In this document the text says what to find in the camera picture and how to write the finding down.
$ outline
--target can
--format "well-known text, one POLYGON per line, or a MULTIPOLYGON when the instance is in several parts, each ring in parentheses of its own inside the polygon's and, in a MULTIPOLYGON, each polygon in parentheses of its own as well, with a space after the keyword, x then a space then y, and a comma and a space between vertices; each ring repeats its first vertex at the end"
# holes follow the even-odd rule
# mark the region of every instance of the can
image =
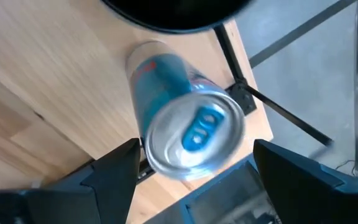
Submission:
POLYGON ((145 154, 155 171, 197 179, 220 168, 242 142, 240 106, 166 44, 139 45, 126 70, 145 154))

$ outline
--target can lid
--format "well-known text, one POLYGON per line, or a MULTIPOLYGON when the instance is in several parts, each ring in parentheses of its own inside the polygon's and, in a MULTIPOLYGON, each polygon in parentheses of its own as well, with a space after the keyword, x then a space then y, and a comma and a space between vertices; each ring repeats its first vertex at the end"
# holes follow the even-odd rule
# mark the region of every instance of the can lid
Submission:
POLYGON ((145 151, 154 170, 196 179, 221 167, 243 140, 244 114, 230 97, 194 92, 172 100, 154 116, 145 151))

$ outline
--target wooden surface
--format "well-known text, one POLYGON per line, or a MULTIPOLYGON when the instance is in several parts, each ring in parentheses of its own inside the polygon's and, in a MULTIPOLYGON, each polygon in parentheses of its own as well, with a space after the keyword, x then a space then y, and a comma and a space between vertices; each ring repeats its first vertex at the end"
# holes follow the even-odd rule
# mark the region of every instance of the wooden surface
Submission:
MULTIPOLYGON (((244 75, 256 87, 235 22, 226 28, 244 75)), ((150 39, 166 42, 223 88, 234 83, 212 31, 162 35, 135 28, 98 0, 0 0, 0 84, 17 97, 17 103, 0 100, 15 112, 0 115, 3 130, 12 127, 1 136, 7 143, 0 147, 0 167, 7 167, 0 168, 0 188, 55 180, 89 156, 100 158, 138 137, 124 64, 137 44, 150 39), (54 139, 59 147, 50 149, 54 139)), ((257 106, 229 164, 251 152, 253 139, 272 138, 263 106, 257 106)), ((153 175, 137 186, 128 222, 148 220, 213 176, 179 182, 153 175)))

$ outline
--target metal frame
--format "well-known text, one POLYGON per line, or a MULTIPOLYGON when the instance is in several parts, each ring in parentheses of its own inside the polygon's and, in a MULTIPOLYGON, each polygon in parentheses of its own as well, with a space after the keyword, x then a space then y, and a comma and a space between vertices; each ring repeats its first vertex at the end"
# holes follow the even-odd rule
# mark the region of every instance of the metal frame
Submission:
MULTIPOLYGON (((327 7, 325 10, 321 11, 319 14, 315 15, 296 29, 289 32, 287 35, 278 39, 273 44, 269 45, 255 56, 249 59, 249 63, 251 68, 254 68, 267 60, 269 57, 273 56, 275 53, 280 51, 281 49, 288 46, 294 40, 303 36, 316 26, 320 25, 327 19, 331 18, 335 14, 339 13, 346 7, 357 1, 357 15, 356 15, 356 56, 355 56, 355 75, 354 75, 354 123, 355 123, 355 171, 356 176, 358 176, 358 0, 339 0, 338 2, 332 4, 327 7)), ((321 131, 318 131, 316 128, 312 127, 312 125, 303 121, 301 118, 295 116, 282 106, 278 105, 276 102, 261 94, 256 89, 252 88, 247 84, 247 80, 244 78, 242 74, 242 70, 239 66, 239 62, 237 61, 236 55, 234 53, 234 49, 229 40, 229 36, 224 28, 224 24, 221 24, 214 28, 216 37, 218 38, 219 44, 222 48, 223 54, 226 58, 227 64, 232 72, 232 76, 235 80, 235 84, 230 86, 226 91, 230 94, 230 96, 236 100, 236 102, 241 106, 244 112, 244 116, 247 116, 253 110, 256 110, 256 105, 252 96, 256 97, 260 101, 262 101, 265 105, 271 107, 271 109, 278 112, 284 118, 289 120, 291 123, 295 124, 297 127, 302 129, 304 132, 308 133, 310 136, 315 138, 324 147, 318 149, 315 153, 309 156, 311 159, 317 159, 326 152, 328 152, 332 146, 334 141, 323 134, 321 131)), ((142 167, 144 167, 144 171, 141 169, 139 172, 139 182, 143 181, 144 177, 151 176, 154 171, 150 168, 147 160, 141 163, 142 167)))

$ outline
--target can label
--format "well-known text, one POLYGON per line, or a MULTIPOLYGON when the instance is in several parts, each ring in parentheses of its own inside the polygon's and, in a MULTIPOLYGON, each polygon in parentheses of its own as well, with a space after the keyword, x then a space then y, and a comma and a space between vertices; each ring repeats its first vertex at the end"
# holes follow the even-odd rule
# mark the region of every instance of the can label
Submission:
POLYGON ((175 54, 160 54, 148 58, 134 70, 130 83, 142 137, 154 115, 169 101, 193 91, 218 91, 226 94, 175 54))

